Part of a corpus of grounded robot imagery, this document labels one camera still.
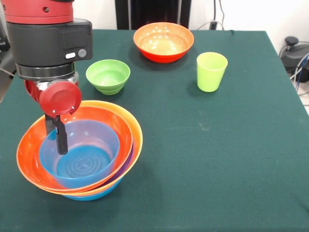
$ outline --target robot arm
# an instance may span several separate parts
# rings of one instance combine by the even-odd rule
[[[57,128],[59,154],[68,151],[62,114],[82,96],[75,62],[92,58],[92,24],[73,19],[74,0],[1,0],[17,75],[45,113],[47,133]]]

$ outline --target yellow-green cup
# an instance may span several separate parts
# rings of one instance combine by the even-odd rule
[[[197,57],[197,86],[204,92],[219,88],[227,67],[227,59],[216,52],[205,52]]]

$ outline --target blue bowl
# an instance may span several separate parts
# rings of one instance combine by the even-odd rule
[[[56,145],[56,130],[40,147],[40,162],[56,181],[75,189],[91,185],[107,177],[119,152],[119,139],[112,128],[94,120],[79,120],[65,124],[68,153],[60,155]]]
[[[91,196],[86,196],[86,197],[73,197],[73,196],[67,196],[67,195],[64,195],[64,197],[66,198],[69,198],[71,200],[76,200],[76,201],[82,201],[82,202],[87,202],[87,201],[93,201],[93,200],[97,200],[99,198],[102,198],[104,196],[106,196],[107,194],[109,194],[111,191],[113,191],[119,184],[120,184],[120,181],[122,180],[122,178],[120,180],[118,180],[113,186],[111,186],[109,189],[103,191],[103,192],[100,192],[100,193],[97,193],[97,194],[94,194],[94,195],[91,195]]]

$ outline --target bowl rim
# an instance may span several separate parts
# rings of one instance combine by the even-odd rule
[[[93,82],[89,79],[89,76],[88,76],[88,72],[89,72],[90,68],[91,68],[92,66],[94,66],[95,64],[97,64],[97,63],[103,63],[103,62],[105,62],[105,61],[116,61],[116,62],[118,62],[118,63],[123,64],[123,65],[129,70],[129,73],[128,73],[127,77],[126,77],[123,81],[121,81],[121,82],[119,82],[118,84],[115,84],[115,85],[97,85],[97,84],[93,83]],[[92,63],[92,64],[87,68],[85,75],[86,75],[86,79],[87,79],[92,85],[99,86],[99,87],[113,87],[113,86],[124,85],[124,84],[127,82],[127,80],[129,79],[130,75],[131,75],[131,69],[130,69],[130,67],[129,67],[126,63],[124,63],[124,62],[121,61],[121,60],[118,60],[118,59],[101,59],[101,60],[98,60],[98,61]]]
[[[100,102],[104,102],[106,104],[111,104],[111,105],[116,105],[116,104],[113,104],[113,103],[110,103],[110,102],[107,102],[107,101],[98,101],[98,100],[83,100],[81,102],[81,105],[80,107],[94,107],[94,108],[101,108],[101,107],[97,107],[97,106],[93,106],[93,105],[89,105],[89,103],[94,103],[94,104],[97,104],[97,103],[100,103]],[[111,109],[106,109],[104,108],[105,110],[107,111],[110,111],[112,112],[113,114],[117,115],[118,117],[120,117],[124,122],[125,124],[128,126],[129,128],[129,131],[130,131],[130,134],[131,134],[131,138],[132,138],[132,143],[131,143],[131,146],[130,146],[130,150],[132,149],[132,145],[133,145],[133,134],[132,134],[132,130],[130,128],[130,125],[128,124],[128,122],[119,114],[119,113],[116,113],[114,110],[111,110]],[[98,181],[94,184],[91,184],[91,185],[88,185],[86,187],[80,187],[80,188],[64,188],[64,189],[56,189],[56,188],[45,188],[44,186],[42,186],[41,184],[38,184],[36,181],[33,181],[31,178],[29,178],[26,173],[23,171],[23,169],[21,168],[21,165],[19,163],[19,149],[20,149],[20,146],[21,146],[21,142],[22,140],[26,137],[26,134],[28,133],[28,131],[31,129],[31,127],[35,126],[37,123],[39,123],[41,120],[44,120],[45,119],[45,116],[42,115],[41,117],[39,117],[37,120],[35,120],[31,126],[27,129],[27,131],[23,134],[22,138],[20,139],[19,143],[18,143],[18,147],[17,147],[17,151],[16,151],[16,161],[17,161],[17,166],[18,166],[18,169],[20,171],[20,173],[22,174],[22,176],[27,180],[29,181],[30,183],[32,183],[33,185],[35,185],[36,187],[40,188],[40,189],[43,189],[45,191],[48,191],[48,192],[51,192],[51,193],[55,193],[55,194],[60,194],[60,195],[63,195],[63,194],[72,194],[72,193],[81,193],[81,192],[85,192],[85,188],[96,188],[100,185],[102,185],[102,181]],[[118,170],[120,169],[120,167],[116,170],[114,170],[114,172],[112,172],[112,174],[114,175]]]
[[[115,160],[116,160],[116,158],[117,158],[117,156],[118,156],[118,154],[119,154],[119,150],[120,150],[120,140],[119,140],[119,138],[118,138],[118,135],[117,135],[117,133],[110,127],[110,126],[108,126],[107,124],[105,124],[104,122],[99,122],[99,121],[95,121],[95,120],[88,120],[88,119],[82,119],[82,120],[78,120],[78,121],[72,121],[72,122],[68,122],[68,123],[65,123],[65,124],[72,124],[72,123],[77,123],[77,122],[89,122],[89,121],[91,121],[91,123],[96,123],[96,124],[101,124],[102,125],[102,127],[104,126],[105,127],[105,130],[108,130],[108,131],[110,131],[112,134],[113,134],[113,136],[115,137],[115,139],[116,139],[116,142],[117,142],[117,149],[116,149],[116,151],[115,151],[115,153],[116,153],[116,155],[113,157],[113,159],[110,161],[110,163],[106,166],[106,167],[104,167],[103,169],[101,169],[100,171],[98,171],[98,172],[96,172],[96,173],[94,173],[94,174],[91,174],[91,175],[87,175],[87,176],[83,176],[83,177],[78,177],[78,178],[72,178],[72,177],[63,177],[63,176],[59,176],[58,174],[55,174],[55,173],[53,173],[49,168],[46,168],[46,165],[44,164],[44,163],[42,163],[42,156],[43,156],[43,154],[42,154],[42,145],[44,144],[44,143],[46,143],[47,142],[47,139],[48,139],[48,137],[51,135],[51,133],[53,133],[53,132],[55,132],[56,131],[56,129],[54,129],[52,132],[50,132],[45,138],[44,138],[44,140],[42,141],[42,143],[41,143],[41,146],[40,146],[40,149],[39,149],[39,160],[40,160],[40,163],[41,163],[41,165],[42,165],[42,167],[50,174],[50,175],[52,175],[52,176],[54,176],[54,177],[56,177],[56,178],[60,178],[60,179],[63,179],[63,180],[74,180],[74,181],[79,181],[79,180],[81,180],[81,181],[84,181],[84,180],[86,180],[86,179],[88,179],[88,178],[92,178],[92,177],[94,177],[94,176],[96,176],[96,175],[99,175],[100,173],[102,173],[104,170],[106,170],[107,168],[110,168],[112,165],[114,165],[114,163],[115,163]]]
[[[120,180],[118,180],[115,184],[113,184],[110,188],[102,191],[102,192],[99,192],[99,193],[96,193],[96,194],[93,194],[93,195],[89,195],[89,196],[70,196],[70,195],[63,195],[64,197],[68,198],[68,199],[71,199],[71,200],[85,200],[85,201],[91,201],[92,198],[95,198],[95,197],[99,197],[98,199],[102,198],[102,197],[105,197],[107,194],[109,194],[110,192],[112,192],[119,184],[120,182],[122,181],[123,177],[121,177]]]
[[[133,123],[135,123],[136,126],[137,126],[136,129],[137,129],[138,134],[140,136],[140,146],[138,147],[138,149],[136,151],[134,151],[134,152],[136,152],[136,157],[135,157],[135,159],[132,159],[132,161],[130,162],[129,166],[124,171],[124,173],[121,176],[119,176],[117,179],[113,180],[112,182],[108,183],[107,185],[104,185],[103,187],[99,187],[99,188],[88,190],[88,191],[84,191],[84,192],[70,192],[70,193],[66,192],[66,193],[63,193],[63,192],[48,190],[48,189],[42,188],[41,185],[36,185],[35,183],[33,183],[32,180],[30,180],[28,178],[28,176],[25,175],[24,172],[20,169],[19,163],[17,162],[17,166],[19,168],[19,171],[24,176],[24,178],[26,178],[29,182],[33,183],[36,187],[38,187],[38,188],[40,188],[40,189],[42,189],[44,191],[50,192],[50,193],[54,193],[54,194],[58,194],[58,195],[83,196],[83,194],[85,194],[85,193],[92,194],[93,192],[96,192],[97,190],[102,190],[102,188],[105,189],[105,190],[107,188],[110,188],[113,184],[115,184],[120,178],[124,177],[132,169],[132,167],[135,165],[135,163],[137,162],[138,158],[140,157],[140,154],[141,154],[141,151],[142,151],[142,145],[143,145],[143,133],[142,133],[142,130],[141,130],[139,122],[132,115],[132,113],[130,113],[127,109],[123,108],[120,105],[117,105],[115,103],[111,103],[111,102],[108,102],[108,101],[84,100],[84,101],[81,102],[81,106],[88,106],[89,107],[90,105],[88,105],[88,104],[92,104],[92,103],[94,105],[92,105],[91,107],[96,107],[96,108],[102,108],[101,104],[110,105],[110,106],[113,106],[115,108],[118,108],[120,111],[123,111],[127,115],[129,115],[129,117],[131,118]],[[38,118],[35,123],[37,123],[39,120],[42,120],[42,119],[44,119],[44,116],[41,116],[40,118]]]
[[[148,26],[150,26],[150,25],[155,25],[155,24],[170,24],[170,25],[175,25],[175,26],[177,26],[177,27],[183,28],[184,30],[186,30],[186,31],[189,32],[189,34],[190,34],[190,36],[191,36],[191,38],[192,38],[191,44],[189,44],[189,46],[188,46],[186,49],[182,50],[181,52],[178,52],[178,53],[172,54],[172,55],[162,55],[162,54],[157,54],[157,53],[149,52],[149,51],[146,51],[146,50],[142,49],[142,48],[138,45],[138,43],[137,43],[137,38],[136,38],[136,36],[137,36],[138,31],[141,30],[141,29],[143,29],[143,28],[146,28],[146,27],[148,27]],[[179,25],[179,24],[177,24],[177,23],[170,23],[170,22],[154,22],[154,23],[149,23],[149,24],[146,24],[146,25],[144,25],[144,26],[138,28],[138,29],[135,31],[134,35],[133,35],[133,42],[134,42],[135,46],[136,46],[138,49],[142,50],[143,52],[147,52],[147,53],[149,53],[149,54],[153,54],[153,55],[161,56],[161,57],[170,57],[170,56],[176,56],[176,55],[179,55],[179,54],[181,54],[181,53],[187,52],[187,51],[193,46],[193,44],[194,44],[194,35],[193,35],[193,33],[192,33],[188,28],[186,28],[186,27],[184,27],[184,26],[182,26],[182,25]]]
[[[224,60],[224,62],[225,62],[224,66],[222,66],[219,69],[205,68],[205,65],[203,65],[202,61],[201,61],[202,57],[205,56],[205,55],[215,55],[215,56],[218,56],[218,57],[222,58]],[[203,52],[203,53],[199,54],[198,57],[197,57],[197,65],[200,66],[204,70],[221,71],[223,69],[226,69],[226,67],[228,66],[228,60],[227,60],[227,58],[224,55],[222,55],[221,53],[218,53],[218,52]]]

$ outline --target stacked bowls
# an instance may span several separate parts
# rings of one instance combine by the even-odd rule
[[[111,192],[136,163],[142,132],[136,118],[109,102],[83,101],[73,114],[61,116],[69,152],[56,151],[56,131],[46,134],[45,117],[22,137],[17,165],[22,175],[45,191],[78,201]]]

